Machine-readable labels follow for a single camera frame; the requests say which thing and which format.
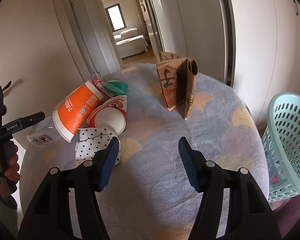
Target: curtain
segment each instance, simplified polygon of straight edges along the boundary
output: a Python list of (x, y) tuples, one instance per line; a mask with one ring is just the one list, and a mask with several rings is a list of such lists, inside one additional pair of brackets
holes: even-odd
[(142, 35), (145, 37), (145, 39), (147, 41), (150, 40), (149, 38), (149, 34), (148, 34), (148, 30), (147, 30), (147, 23), (145, 21), (145, 18), (143, 16), (143, 12), (142, 12), (142, 8), (140, 6), (140, 1), (139, 0), (134, 0), (136, 7), (137, 7), (137, 13), (138, 13), (138, 19), (139, 19), (139, 23), (140, 23), (140, 28), (141, 28), (141, 33)]

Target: door handle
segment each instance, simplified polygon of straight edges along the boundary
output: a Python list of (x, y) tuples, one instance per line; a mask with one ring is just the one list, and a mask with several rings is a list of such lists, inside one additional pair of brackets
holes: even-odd
[(296, 5), (296, 14), (297, 14), (297, 16), (299, 15), (299, 10), (298, 10), (298, 5), (297, 5), (297, 2), (295, 1), (295, 0), (293, 0), (293, 2), (294, 2), (294, 4)]

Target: pillow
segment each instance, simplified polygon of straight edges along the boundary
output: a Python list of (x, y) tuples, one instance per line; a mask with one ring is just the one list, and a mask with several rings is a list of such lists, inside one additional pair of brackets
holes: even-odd
[(115, 42), (117, 42), (117, 41), (122, 41), (121, 34), (115, 35), (115, 36), (114, 36), (114, 41), (115, 41)]
[(136, 37), (136, 36), (138, 36), (138, 29), (137, 28), (132, 28), (132, 29), (128, 29), (126, 31), (121, 32), (121, 38), (123, 40), (130, 39), (130, 38), (133, 38), (133, 37)]

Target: window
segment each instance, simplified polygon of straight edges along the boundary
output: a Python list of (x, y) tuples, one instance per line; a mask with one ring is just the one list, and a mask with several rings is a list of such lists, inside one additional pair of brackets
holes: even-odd
[(106, 8), (106, 13), (112, 28), (112, 32), (126, 28), (126, 23), (122, 15), (120, 4), (115, 4)]

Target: patterned tablecloth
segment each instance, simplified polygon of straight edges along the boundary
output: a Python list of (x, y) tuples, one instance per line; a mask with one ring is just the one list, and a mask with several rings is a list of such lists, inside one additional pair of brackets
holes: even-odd
[[(182, 136), (222, 168), (248, 168), (264, 194), (269, 193), (261, 139), (236, 92), (199, 74), (192, 117), (186, 121), (182, 106), (171, 112), (165, 109), (155, 67), (141, 64), (106, 76), (130, 86), (127, 125), (119, 136), (121, 162), (114, 167), (105, 190), (96, 193), (112, 240), (188, 238), (202, 194), (190, 186), (183, 168), (178, 153)], [(44, 147), (29, 146), (21, 167), (23, 212), (51, 167), (72, 167), (77, 141), (78, 133), (71, 143), (59, 140)], [(219, 235), (226, 226), (227, 193)], [(73, 228), (80, 236), (76, 223)]]

